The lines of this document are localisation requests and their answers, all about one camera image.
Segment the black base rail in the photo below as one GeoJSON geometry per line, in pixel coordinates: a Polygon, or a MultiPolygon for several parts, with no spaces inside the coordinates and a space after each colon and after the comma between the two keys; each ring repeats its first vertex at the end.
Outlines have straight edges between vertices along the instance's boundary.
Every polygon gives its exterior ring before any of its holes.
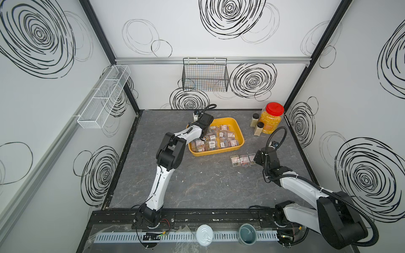
{"type": "MultiPolygon", "coordinates": [[[[202,224],[242,224],[253,223],[260,228],[284,229],[293,225],[303,226],[302,222],[287,221],[277,213],[275,208],[250,207],[247,209],[193,209],[164,208],[160,213],[163,226],[170,224],[171,229],[180,225],[202,224]]],[[[88,227],[92,225],[137,225],[138,229],[151,225],[144,220],[144,215],[137,209],[110,209],[94,211],[88,227]]]]}

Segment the rear black cap spice bottle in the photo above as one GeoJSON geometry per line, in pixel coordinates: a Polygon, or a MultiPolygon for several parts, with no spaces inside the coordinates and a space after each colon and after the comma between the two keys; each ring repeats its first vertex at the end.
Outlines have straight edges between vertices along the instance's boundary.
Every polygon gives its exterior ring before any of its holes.
{"type": "Polygon", "coordinates": [[[251,124],[250,127],[256,127],[259,121],[260,115],[258,113],[254,113],[252,115],[252,120],[251,120],[251,124]]]}

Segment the clear paper clip box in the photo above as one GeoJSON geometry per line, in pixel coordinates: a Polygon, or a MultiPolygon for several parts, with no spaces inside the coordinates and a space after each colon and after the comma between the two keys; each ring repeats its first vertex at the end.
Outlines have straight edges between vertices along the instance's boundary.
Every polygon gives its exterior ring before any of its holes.
{"type": "Polygon", "coordinates": [[[241,156],[239,156],[239,159],[240,159],[240,164],[241,164],[242,166],[244,166],[244,167],[245,167],[245,166],[249,166],[249,165],[251,164],[248,155],[241,155],[241,156]]]}
{"type": "Polygon", "coordinates": [[[249,154],[248,154],[248,158],[249,158],[250,164],[255,164],[255,156],[256,156],[255,153],[249,153],[249,154]]]}
{"type": "Polygon", "coordinates": [[[233,155],[233,156],[230,156],[230,159],[231,159],[231,163],[232,163],[233,167],[241,166],[240,156],[233,155]]]}

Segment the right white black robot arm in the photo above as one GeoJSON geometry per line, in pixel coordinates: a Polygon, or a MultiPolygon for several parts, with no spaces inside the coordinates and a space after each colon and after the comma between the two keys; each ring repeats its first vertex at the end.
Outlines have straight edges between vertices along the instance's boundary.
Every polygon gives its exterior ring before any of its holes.
{"type": "Polygon", "coordinates": [[[354,205],[348,194],[329,191],[281,166],[276,150],[258,150],[254,162],[262,166],[265,182],[273,182],[310,204],[309,208],[294,201],[277,204],[272,209],[276,225],[303,225],[321,234],[335,249],[348,245],[371,247],[378,242],[379,232],[374,221],[354,205]]]}

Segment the grey green cup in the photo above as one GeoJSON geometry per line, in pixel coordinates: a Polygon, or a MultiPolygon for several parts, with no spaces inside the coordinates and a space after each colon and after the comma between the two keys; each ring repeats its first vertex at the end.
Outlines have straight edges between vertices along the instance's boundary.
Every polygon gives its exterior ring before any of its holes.
{"type": "Polygon", "coordinates": [[[246,246],[251,246],[257,241],[256,229],[251,224],[243,224],[238,230],[239,243],[246,246]]]}

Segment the red lid corn jar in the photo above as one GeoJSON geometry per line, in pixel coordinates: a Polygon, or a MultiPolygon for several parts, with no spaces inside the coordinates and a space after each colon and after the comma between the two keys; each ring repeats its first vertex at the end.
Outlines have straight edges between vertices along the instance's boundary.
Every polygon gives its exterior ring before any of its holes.
{"type": "Polygon", "coordinates": [[[262,132],[265,134],[273,133],[281,123],[284,115],[284,107],[277,102],[268,103],[262,110],[259,122],[263,123],[262,132]]]}

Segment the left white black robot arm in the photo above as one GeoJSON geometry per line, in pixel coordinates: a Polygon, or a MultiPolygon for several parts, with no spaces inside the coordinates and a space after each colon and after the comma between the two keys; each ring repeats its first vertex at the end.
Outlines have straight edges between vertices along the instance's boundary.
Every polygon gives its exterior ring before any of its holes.
{"type": "Polygon", "coordinates": [[[184,157],[186,145],[196,139],[203,138],[207,133],[214,117],[204,112],[197,121],[189,123],[187,128],[176,133],[168,132],[163,137],[156,154],[156,176],[147,200],[140,205],[141,218],[150,227],[157,227],[161,219],[161,210],[165,193],[175,169],[184,157]]]}

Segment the front black cap spice bottle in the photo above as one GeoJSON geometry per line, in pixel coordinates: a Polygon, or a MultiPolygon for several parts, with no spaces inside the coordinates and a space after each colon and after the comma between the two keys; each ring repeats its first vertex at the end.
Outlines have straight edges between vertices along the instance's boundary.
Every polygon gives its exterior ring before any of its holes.
{"type": "Polygon", "coordinates": [[[261,133],[263,132],[263,127],[264,127],[264,123],[258,122],[255,127],[255,130],[254,130],[254,136],[260,136],[261,133]]]}

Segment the yellow plastic storage tray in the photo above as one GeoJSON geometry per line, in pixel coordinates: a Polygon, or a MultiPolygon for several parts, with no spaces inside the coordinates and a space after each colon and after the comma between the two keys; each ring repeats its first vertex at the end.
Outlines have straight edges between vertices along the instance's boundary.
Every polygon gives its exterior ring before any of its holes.
{"type": "Polygon", "coordinates": [[[188,144],[195,157],[210,156],[240,149],[245,143],[242,131],[233,118],[214,119],[204,140],[196,139],[188,144]]]}

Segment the black cap spice bottle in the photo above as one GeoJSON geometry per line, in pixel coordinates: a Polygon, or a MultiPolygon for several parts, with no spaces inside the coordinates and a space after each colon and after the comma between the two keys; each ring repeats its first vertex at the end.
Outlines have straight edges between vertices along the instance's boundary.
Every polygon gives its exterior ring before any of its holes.
{"type": "Polygon", "coordinates": [[[251,124],[250,127],[256,127],[259,121],[260,115],[258,113],[254,113],[252,115],[252,120],[251,120],[251,124]]]}
{"type": "Polygon", "coordinates": [[[254,136],[260,136],[261,133],[263,132],[263,127],[264,127],[264,123],[258,122],[255,127],[255,130],[254,130],[254,136]]]}

